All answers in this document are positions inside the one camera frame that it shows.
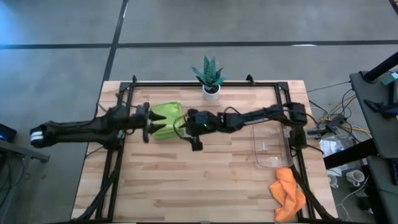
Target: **transparent tray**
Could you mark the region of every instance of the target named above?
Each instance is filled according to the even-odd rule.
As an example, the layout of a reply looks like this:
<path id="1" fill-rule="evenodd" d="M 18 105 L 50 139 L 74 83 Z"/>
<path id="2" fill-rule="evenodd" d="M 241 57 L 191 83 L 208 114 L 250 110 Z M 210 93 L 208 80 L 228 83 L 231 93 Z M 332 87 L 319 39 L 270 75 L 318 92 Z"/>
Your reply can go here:
<path id="1" fill-rule="evenodd" d="M 289 130 L 279 122 L 268 121 L 252 127 L 254 165 L 258 169 L 290 167 L 293 159 L 287 140 Z"/>

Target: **wooden table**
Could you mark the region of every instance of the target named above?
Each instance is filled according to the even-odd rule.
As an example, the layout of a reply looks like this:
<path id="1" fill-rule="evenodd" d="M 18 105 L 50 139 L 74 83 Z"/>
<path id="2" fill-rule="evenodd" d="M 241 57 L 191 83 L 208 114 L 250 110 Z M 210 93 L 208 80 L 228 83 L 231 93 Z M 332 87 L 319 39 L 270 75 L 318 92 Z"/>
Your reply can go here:
<path id="1" fill-rule="evenodd" d="M 303 103 L 311 113 L 303 81 L 288 81 L 292 101 Z M 116 105 L 120 82 L 105 82 L 99 103 Z M 133 105 L 148 101 L 154 105 L 178 101 L 184 112 L 189 108 L 212 113 L 233 106 L 242 113 L 275 102 L 269 87 L 223 87 L 218 101 L 204 101 L 199 87 L 135 87 Z M 280 151 L 280 124 L 270 121 L 261 130 L 269 133 L 267 147 Z M 305 127 L 313 128 L 312 122 Z M 275 170 L 255 166 L 253 127 L 233 134 L 214 133 L 201 137 L 204 149 L 192 152 L 180 139 L 142 141 L 142 132 L 126 138 L 115 222 L 272 222 L 280 205 L 268 186 L 275 182 Z M 310 144 L 319 147 L 316 141 Z M 99 147 L 90 143 L 87 153 Z M 337 217 L 322 155 L 311 148 L 303 150 L 308 181 L 320 203 Z M 98 193 L 106 151 L 90 155 L 83 166 L 72 218 L 78 217 Z M 103 215 L 108 210 L 105 200 Z"/>

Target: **orange cloth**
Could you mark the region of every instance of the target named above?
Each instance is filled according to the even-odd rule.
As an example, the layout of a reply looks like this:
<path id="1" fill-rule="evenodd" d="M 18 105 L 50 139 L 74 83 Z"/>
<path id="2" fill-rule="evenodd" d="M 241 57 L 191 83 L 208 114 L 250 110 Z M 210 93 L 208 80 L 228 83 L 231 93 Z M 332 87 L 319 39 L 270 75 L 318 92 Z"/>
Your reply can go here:
<path id="1" fill-rule="evenodd" d="M 305 196 L 298 190 L 292 170 L 276 169 L 275 183 L 269 186 L 272 196 L 282 208 L 275 209 L 276 222 L 288 222 L 305 205 Z"/>

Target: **green cloth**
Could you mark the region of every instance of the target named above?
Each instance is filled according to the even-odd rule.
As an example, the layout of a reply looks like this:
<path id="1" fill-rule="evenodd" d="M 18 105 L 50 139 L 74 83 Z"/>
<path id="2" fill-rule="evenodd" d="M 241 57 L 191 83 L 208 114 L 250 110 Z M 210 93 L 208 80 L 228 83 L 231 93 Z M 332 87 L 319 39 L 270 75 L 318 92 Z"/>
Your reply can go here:
<path id="1" fill-rule="evenodd" d="M 177 136 L 173 129 L 173 123 L 177 118 L 182 116 L 181 104 L 178 102 L 162 103 L 159 105 L 151 106 L 151 110 L 156 114 L 166 117 L 166 119 L 153 122 L 154 124 L 166 124 L 166 127 L 154 133 L 154 138 L 168 139 Z M 183 123 L 184 121 L 182 118 L 175 123 L 175 128 L 180 134 L 182 134 L 183 129 L 178 127 L 180 127 Z"/>

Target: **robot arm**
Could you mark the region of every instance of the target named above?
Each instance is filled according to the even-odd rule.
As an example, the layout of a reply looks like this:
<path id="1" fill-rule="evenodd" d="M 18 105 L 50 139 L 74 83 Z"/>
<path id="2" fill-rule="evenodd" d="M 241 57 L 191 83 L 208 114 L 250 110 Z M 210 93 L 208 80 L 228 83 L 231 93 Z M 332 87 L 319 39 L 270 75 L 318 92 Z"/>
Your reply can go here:
<path id="1" fill-rule="evenodd" d="M 286 126 L 292 127 L 291 133 L 295 141 L 305 141 L 303 127 L 307 124 L 305 107 L 300 103 L 287 103 L 284 105 L 272 105 L 268 108 L 241 114 L 218 113 L 214 115 L 209 111 L 198 111 L 189 109 L 187 122 L 181 126 L 185 127 L 186 133 L 190 137 L 180 138 L 188 141 L 192 145 L 193 151 L 201 151 L 203 144 L 199 136 L 214 132 L 233 133 L 239 131 L 244 126 L 257 124 L 265 121 L 278 121 Z"/>
<path id="2" fill-rule="evenodd" d="M 98 142 L 109 149 L 116 144 L 120 130 L 143 129 L 144 142 L 165 124 L 153 124 L 165 117 L 153 113 L 149 103 L 136 107 L 136 113 L 129 115 L 126 106 L 110 108 L 105 115 L 91 121 L 56 123 L 46 122 L 30 130 L 30 143 L 37 148 L 53 146 L 59 142 Z"/>

